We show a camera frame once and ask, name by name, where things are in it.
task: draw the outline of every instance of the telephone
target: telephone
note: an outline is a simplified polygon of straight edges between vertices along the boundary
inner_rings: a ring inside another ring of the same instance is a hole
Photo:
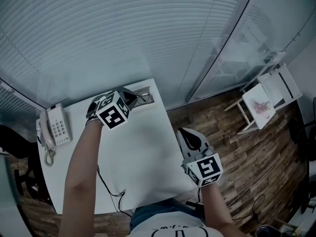
[[[66,113],[61,104],[57,104],[41,112],[39,115],[40,143],[45,147],[45,164],[52,166],[54,163],[55,147],[72,140]]]

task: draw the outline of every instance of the wrist strap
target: wrist strap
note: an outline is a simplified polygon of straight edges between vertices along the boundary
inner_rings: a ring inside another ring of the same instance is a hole
[[[98,117],[95,117],[95,118],[88,119],[85,125],[87,125],[89,122],[94,121],[94,120],[101,122]]]

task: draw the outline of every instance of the person's right arm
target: person's right arm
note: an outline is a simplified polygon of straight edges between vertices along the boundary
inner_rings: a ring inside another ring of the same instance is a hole
[[[229,210],[216,183],[201,188],[205,225],[219,231],[224,237],[245,237],[233,223]]]

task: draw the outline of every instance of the black cable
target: black cable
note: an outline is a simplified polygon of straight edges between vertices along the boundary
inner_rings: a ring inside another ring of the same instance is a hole
[[[256,202],[259,200],[260,197],[263,197],[263,200],[262,200],[262,202],[257,206],[257,208],[255,208],[255,204],[256,204]],[[253,219],[253,220],[257,221],[260,225],[263,225],[262,223],[260,223],[260,222],[258,221],[259,216],[258,216],[258,214],[256,213],[256,210],[259,209],[259,207],[264,203],[265,199],[266,199],[266,196],[265,196],[264,194],[261,194],[261,195],[258,196],[257,199],[254,201],[254,203],[253,203],[253,205],[252,205],[252,209],[251,209],[252,212],[251,212],[250,214],[248,214],[247,216],[244,216],[244,217],[240,217],[240,218],[233,219],[233,220],[245,219],[245,218],[247,218],[247,217],[249,217],[249,216],[252,215],[252,219]]]
[[[140,90],[140,91],[138,91],[137,93],[136,93],[136,97],[140,97],[143,101],[144,101],[144,103],[140,103],[140,102],[138,102],[138,99],[137,99],[137,103],[139,103],[140,105],[144,105],[144,104],[147,104],[147,102],[149,101],[149,94],[148,94],[148,99],[147,99],[147,101],[143,98],[143,96],[141,96],[141,95],[138,95],[138,93],[139,92],[141,92],[142,90]]]
[[[297,135],[297,137],[296,137],[296,141],[297,141],[298,138],[300,137],[301,132],[303,132],[304,130],[305,130],[305,128],[302,128],[302,129],[299,131],[299,133],[298,133],[298,135]]]
[[[200,193],[200,191],[201,191],[201,188],[199,188],[198,190],[197,190],[197,199],[198,199],[198,202],[200,203],[200,200],[199,200],[199,193]]]
[[[126,212],[123,212],[123,211],[120,209],[120,201],[122,200],[123,196],[125,195],[125,191],[122,191],[121,193],[119,193],[119,194],[117,194],[117,195],[112,194],[112,193],[110,192],[108,186],[107,186],[106,183],[104,182],[104,180],[103,180],[101,174],[100,174],[99,165],[97,165],[97,172],[98,172],[98,176],[100,177],[102,183],[104,184],[105,188],[107,189],[108,193],[110,194],[110,197],[111,197],[113,206],[114,206],[114,208],[115,208],[115,211],[117,211],[117,212],[120,211],[121,213],[124,213],[125,215],[127,215],[128,217],[131,218],[132,216],[130,216],[130,215],[129,215],[128,213],[126,213]],[[115,206],[115,203],[114,203],[114,200],[113,200],[112,197],[120,197],[120,198],[119,198],[119,201],[118,201],[118,210],[117,210],[117,208],[116,208],[116,206]]]

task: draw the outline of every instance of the window blinds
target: window blinds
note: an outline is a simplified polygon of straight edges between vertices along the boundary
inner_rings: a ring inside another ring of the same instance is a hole
[[[172,107],[238,1],[0,0],[0,77],[47,107],[153,77]]]
[[[0,124],[15,130],[25,139],[36,141],[39,110],[0,86]]]

